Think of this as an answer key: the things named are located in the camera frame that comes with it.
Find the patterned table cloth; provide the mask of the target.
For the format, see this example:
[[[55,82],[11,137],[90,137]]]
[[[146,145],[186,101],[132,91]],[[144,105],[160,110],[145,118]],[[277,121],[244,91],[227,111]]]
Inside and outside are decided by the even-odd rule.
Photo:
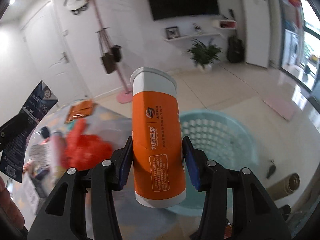
[[[16,199],[31,222],[27,239],[191,239],[198,220],[138,204],[133,189],[132,121],[102,106],[70,131],[68,107],[42,120],[49,141],[32,138],[29,159],[49,161],[44,203],[30,213],[27,191]]]

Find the white tall cabinet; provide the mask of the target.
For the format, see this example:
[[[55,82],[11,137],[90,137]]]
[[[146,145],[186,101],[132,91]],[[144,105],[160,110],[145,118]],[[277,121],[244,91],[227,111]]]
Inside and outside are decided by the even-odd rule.
[[[246,24],[246,63],[267,68],[271,38],[268,0],[242,2]]]

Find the black hanging bag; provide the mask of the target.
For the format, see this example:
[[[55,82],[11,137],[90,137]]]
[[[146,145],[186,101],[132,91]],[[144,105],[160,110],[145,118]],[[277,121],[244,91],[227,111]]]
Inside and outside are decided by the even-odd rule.
[[[119,45],[114,45],[111,48],[111,53],[113,55],[113,59],[115,63],[120,62],[122,59],[121,49],[122,49],[122,46],[119,46]]]

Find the white wall shelf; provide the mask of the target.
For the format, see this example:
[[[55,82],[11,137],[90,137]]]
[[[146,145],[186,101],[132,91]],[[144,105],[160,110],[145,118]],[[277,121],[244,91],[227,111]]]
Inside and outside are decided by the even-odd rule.
[[[221,37],[222,39],[226,39],[221,33],[204,33],[204,34],[195,34],[195,35],[186,35],[186,36],[181,36],[181,37],[176,37],[176,38],[163,38],[164,41],[166,42],[173,42],[173,41],[180,41],[180,40],[192,40],[196,38],[201,38],[201,37]]]

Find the red cube shelf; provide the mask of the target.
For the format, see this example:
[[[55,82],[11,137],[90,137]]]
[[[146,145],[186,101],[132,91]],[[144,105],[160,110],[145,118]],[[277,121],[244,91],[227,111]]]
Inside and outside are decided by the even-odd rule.
[[[237,29],[237,22],[234,20],[220,20],[219,28],[220,29],[236,30]]]

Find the brown hanging bag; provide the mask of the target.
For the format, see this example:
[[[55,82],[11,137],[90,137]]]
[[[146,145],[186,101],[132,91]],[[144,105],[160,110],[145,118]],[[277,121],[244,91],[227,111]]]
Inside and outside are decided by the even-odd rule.
[[[105,31],[103,29],[100,29],[97,34],[101,53],[101,63],[107,74],[112,74],[116,70],[116,63],[114,61],[111,46],[108,44]]]

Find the orange foil package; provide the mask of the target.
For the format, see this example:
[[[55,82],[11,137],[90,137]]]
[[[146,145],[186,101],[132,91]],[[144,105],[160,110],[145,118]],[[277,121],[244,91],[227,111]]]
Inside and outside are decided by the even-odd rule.
[[[84,100],[72,105],[67,116],[65,123],[70,123],[73,120],[85,118],[93,114],[96,103],[93,100]]]

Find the pink floor mat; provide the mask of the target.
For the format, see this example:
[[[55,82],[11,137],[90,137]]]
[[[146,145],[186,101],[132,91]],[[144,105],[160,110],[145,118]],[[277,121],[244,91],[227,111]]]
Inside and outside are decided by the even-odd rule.
[[[278,94],[268,94],[263,97],[263,102],[286,121],[291,121],[298,112],[297,106],[291,99]]]

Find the pink coat rack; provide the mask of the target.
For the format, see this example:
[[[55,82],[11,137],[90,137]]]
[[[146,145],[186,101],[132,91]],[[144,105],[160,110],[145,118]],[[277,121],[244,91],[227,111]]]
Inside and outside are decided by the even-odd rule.
[[[90,1],[93,4],[95,16],[96,16],[98,24],[99,24],[98,33],[99,33],[100,37],[102,38],[103,45],[106,47],[109,54],[113,57],[113,54],[112,54],[113,43],[112,43],[112,41],[106,31],[106,28],[104,27],[103,20],[101,18],[101,14],[100,14],[97,2],[96,2],[96,0],[90,0]],[[118,74],[118,77],[120,78],[121,85],[123,87],[123,90],[117,94],[116,100],[121,104],[130,103],[130,102],[132,102],[132,89],[130,89],[127,86],[126,81],[123,77],[123,74],[121,73],[121,71],[118,67],[118,64],[114,60],[113,60],[113,64],[115,66],[115,70]]]

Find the milk carton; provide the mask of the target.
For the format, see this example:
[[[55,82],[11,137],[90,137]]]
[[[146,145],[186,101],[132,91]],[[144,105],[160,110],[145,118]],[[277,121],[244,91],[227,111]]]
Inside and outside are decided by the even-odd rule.
[[[21,182],[29,135],[58,102],[43,82],[35,87],[19,113],[1,126],[1,172]]]

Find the washing machine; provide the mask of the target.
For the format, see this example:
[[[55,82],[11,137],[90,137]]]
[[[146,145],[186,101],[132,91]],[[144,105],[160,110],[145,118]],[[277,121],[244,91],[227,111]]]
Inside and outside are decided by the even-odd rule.
[[[289,45],[290,45],[290,51],[289,51],[289,65],[295,65],[298,64],[298,59],[300,57],[301,53],[301,41],[300,36],[297,33],[294,33],[292,31],[287,30],[287,33],[289,34]]]

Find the white door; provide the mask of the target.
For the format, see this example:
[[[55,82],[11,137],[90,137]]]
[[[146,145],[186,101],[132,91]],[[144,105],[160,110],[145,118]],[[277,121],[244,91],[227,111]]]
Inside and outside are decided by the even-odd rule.
[[[44,5],[23,27],[33,63],[42,80],[58,98],[59,104],[88,97],[54,14],[52,2]]]

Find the teal plastic laundry basket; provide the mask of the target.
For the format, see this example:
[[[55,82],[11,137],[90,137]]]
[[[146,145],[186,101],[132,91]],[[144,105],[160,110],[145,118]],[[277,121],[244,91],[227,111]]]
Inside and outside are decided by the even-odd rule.
[[[260,158],[251,133],[225,113],[196,109],[180,114],[182,137],[188,136],[194,148],[202,150],[230,170],[250,168],[259,176]]]

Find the butterfly picture frame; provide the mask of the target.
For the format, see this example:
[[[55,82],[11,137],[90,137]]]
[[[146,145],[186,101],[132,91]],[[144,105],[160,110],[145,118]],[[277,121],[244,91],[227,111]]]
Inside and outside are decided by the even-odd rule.
[[[179,38],[181,36],[178,26],[166,28],[165,33],[168,40]]]

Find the orange white paper cup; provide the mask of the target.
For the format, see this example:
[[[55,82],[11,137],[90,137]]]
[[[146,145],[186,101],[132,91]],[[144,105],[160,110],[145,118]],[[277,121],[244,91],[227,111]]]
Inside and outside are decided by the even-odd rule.
[[[176,81],[141,67],[131,75],[133,172],[136,200],[167,208],[186,197]]]

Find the green potted plant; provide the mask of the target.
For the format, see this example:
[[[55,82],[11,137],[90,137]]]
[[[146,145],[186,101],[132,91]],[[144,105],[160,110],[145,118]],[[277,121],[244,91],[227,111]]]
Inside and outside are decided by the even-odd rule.
[[[194,39],[191,48],[187,52],[191,55],[194,66],[205,70],[208,65],[220,60],[219,55],[222,53],[222,49],[213,44],[213,38],[209,40],[208,44]]]

